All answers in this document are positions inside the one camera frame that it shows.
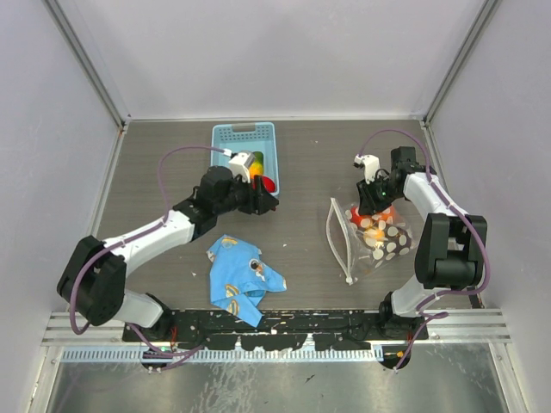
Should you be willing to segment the clear polka dot zip bag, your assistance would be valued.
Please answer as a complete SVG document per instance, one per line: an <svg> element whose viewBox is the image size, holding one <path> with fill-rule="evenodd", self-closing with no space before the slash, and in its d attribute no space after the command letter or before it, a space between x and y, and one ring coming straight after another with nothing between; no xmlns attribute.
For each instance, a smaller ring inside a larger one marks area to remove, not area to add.
<svg viewBox="0 0 551 413"><path fill-rule="evenodd" d="M362 215L359 205L330 199L325 235L344 281L353 285L362 275L385 267L417 248L411 226L393 206L381 213Z"/></svg>

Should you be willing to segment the red fake strawberry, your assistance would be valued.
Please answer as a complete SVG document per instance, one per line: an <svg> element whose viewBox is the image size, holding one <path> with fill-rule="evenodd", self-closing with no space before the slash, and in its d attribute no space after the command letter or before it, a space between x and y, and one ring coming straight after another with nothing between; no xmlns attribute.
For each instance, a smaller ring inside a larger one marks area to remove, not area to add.
<svg viewBox="0 0 551 413"><path fill-rule="evenodd" d="M369 215L361 215L357 206L352 206L345 212L345 215L350 223L356 225L358 228L366 229L374 223Z"/></svg>

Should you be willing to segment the bright orange fake ball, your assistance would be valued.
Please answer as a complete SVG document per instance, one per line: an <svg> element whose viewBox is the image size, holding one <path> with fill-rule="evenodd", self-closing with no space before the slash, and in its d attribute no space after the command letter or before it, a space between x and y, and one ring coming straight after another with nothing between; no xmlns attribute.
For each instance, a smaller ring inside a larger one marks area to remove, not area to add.
<svg viewBox="0 0 551 413"><path fill-rule="evenodd" d="M389 208L385 209L381 213L377 213L375 215L375 218L379 221L384 221L387 223L392 224L395 220L396 211L394 206L390 206Z"/></svg>

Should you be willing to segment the red fake apple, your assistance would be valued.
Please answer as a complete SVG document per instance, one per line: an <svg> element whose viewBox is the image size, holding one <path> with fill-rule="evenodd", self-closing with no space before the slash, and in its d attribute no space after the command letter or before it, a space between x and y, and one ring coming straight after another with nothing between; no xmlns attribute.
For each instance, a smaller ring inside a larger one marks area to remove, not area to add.
<svg viewBox="0 0 551 413"><path fill-rule="evenodd" d="M276 184L268 176L262 176L262 182L263 186L269 193L274 194L276 192Z"/></svg>

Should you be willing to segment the small orange fake tangerine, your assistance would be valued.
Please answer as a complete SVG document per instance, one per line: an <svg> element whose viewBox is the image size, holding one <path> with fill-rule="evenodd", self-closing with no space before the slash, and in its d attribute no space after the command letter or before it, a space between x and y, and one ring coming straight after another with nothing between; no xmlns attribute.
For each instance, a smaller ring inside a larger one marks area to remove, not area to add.
<svg viewBox="0 0 551 413"><path fill-rule="evenodd" d="M364 243L369 248L379 248L386 240L385 232L376 227L368 228L362 235Z"/></svg>

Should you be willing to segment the orange fake fruit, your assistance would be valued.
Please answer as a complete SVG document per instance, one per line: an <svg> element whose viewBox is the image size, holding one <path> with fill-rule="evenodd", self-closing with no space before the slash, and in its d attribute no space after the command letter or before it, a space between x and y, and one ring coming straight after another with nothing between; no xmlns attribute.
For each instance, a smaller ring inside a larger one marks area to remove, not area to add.
<svg viewBox="0 0 551 413"><path fill-rule="evenodd" d="M264 156L261 151L253 151L253 162L249 168L251 178L264 175Z"/></svg>

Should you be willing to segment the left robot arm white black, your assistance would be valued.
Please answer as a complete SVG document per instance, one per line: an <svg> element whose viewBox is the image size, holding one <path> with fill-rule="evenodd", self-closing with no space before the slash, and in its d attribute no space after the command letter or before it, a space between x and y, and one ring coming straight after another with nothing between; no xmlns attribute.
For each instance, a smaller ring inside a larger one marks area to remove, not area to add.
<svg viewBox="0 0 551 413"><path fill-rule="evenodd" d="M246 182L226 167L213 166L192 195L160 219L119 237L82 238L57 285L58 295L70 306L73 331L84 333L75 322L81 314L89 326L118 320L141 328L153 341L164 340L175 324L173 311L150 293L128 290L127 277L164 252L202 237L221 214L238 210L263 215L278 204L260 176Z"/></svg>

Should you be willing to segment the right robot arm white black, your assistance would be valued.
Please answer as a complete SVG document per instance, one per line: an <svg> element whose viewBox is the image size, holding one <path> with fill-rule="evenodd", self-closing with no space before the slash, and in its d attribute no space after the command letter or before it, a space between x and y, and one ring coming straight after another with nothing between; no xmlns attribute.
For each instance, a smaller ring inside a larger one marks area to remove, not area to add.
<svg viewBox="0 0 551 413"><path fill-rule="evenodd" d="M428 320L424 310L442 296L476 294L487 285L486 219L458 207L414 148L393 149L390 170L373 155L356 155L354 165L364 174L356 185L360 215L380 218L396 200L406 200L424 221L413 276L380 302L377 326L384 337L421 330Z"/></svg>

